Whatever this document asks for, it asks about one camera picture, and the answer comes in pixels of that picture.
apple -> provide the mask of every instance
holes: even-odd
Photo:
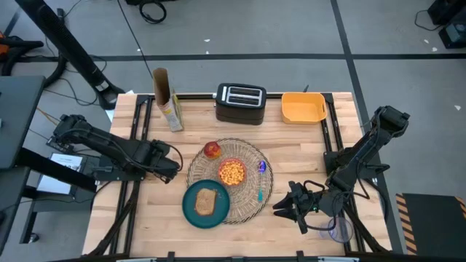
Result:
[[[204,146],[204,155],[209,159],[216,159],[221,155],[221,147],[215,141],[206,143]]]

toaster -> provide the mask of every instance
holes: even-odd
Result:
[[[237,124],[262,124],[266,90],[249,84],[220,84],[216,94],[216,117]]]

green plate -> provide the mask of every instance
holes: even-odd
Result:
[[[207,188],[217,191],[216,205],[212,215],[198,215],[195,208],[196,195],[199,190]],[[230,209],[228,192],[219,182],[214,180],[200,180],[192,184],[183,197],[183,214],[193,226],[210,229],[225,220]]]

wooden table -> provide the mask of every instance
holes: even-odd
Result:
[[[336,92],[333,97],[344,146],[353,146],[362,133],[352,94]],[[136,95],[119,96],[111,133],[129,138],[135,99]],[[303,250],[305,255],[343,255],[342,244],[322,240],[319,233],[313,230],[301,234],[296,223],[274,216],[272,210],[272,205],[288,192],[288,181],[304,182],[310,179],[325,182],[325,144],[320,124],[284,124],[280,99],[267,100],[262,125],[219,122],[215,118],[213,102],[182,100],[185,130],[175,133],[169,130],[159,109],[156,106],[152,108],[149,139],[163,140],[176,146],[183,154],[185,165],[167,185],[150,174],[141,183],[131,257],[167,257],[169,251],[175,251],[177,257],[295,256],[297,250]],[[143,108],[140,123],[143,122],[144,112]],[[336,148],[330,121],[328,126],[333,148]],[[141,132],[142,127],[138,130],[138,137]],[[246,223],[197,229],[188,223],[181,210],[181,200],[186,191],[186,173],[204,144],[220,138],[246,140],[264,153],[274,172],[272,195],[266,207]],[[180,160],[173,150],[167,157]],[[119,189],[120,182],[113,182],[95,198],[83,253],[94,249],[114,222]],[[379,196],[367,184],[366,189],[370,200],[356,198],[360,219],[382,246],[391,249]],[[355,191],[362,192],[359,185],[356,185]],[[319,226],[330,218],[320,212],[310,213],[306,219],[309,225]],[[126,228],[123,225],[120,231],[119,252],[122,251]],[[356,250],[354,237],[352,249]]]

cardboard box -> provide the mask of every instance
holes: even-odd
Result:
[[[172,132],[183,130],[181,107],[174,90],[170,90],[168,84],[168,72],[165,68],[157,68],[152,71],[154,77],[155,102],[167,119]]]

